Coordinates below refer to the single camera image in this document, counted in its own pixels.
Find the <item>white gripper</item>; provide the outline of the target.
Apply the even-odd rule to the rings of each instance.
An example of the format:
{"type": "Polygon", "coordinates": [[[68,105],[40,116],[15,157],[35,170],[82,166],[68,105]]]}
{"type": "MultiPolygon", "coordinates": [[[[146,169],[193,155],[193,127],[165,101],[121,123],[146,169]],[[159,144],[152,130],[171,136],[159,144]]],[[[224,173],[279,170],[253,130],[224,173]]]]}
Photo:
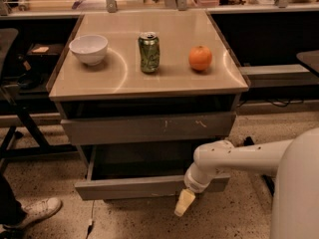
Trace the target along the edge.
{"type": "Polygon", "coordinates": [[[215,170],[212,172],[202,171],[195,163],[193,163],[184,175],[184,184],[187,189],[181,191],[175,206],[174,214],[181,217],[194,201],[194,193],[202,193],[215,177],[215,170]]]}

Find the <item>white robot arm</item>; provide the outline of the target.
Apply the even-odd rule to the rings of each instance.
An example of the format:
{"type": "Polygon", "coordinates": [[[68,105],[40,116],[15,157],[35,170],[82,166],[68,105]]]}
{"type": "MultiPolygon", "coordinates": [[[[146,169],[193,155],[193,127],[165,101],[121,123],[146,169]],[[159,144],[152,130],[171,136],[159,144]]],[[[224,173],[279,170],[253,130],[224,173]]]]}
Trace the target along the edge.
{"type": "Polygon", "coordinates": [[[184,175],[174,214],[182,216],[224,169],[273,175],[270,239],[319,239],[319,128],[294,139],[235,147],[228,140],[199,146],[184,175]]]}

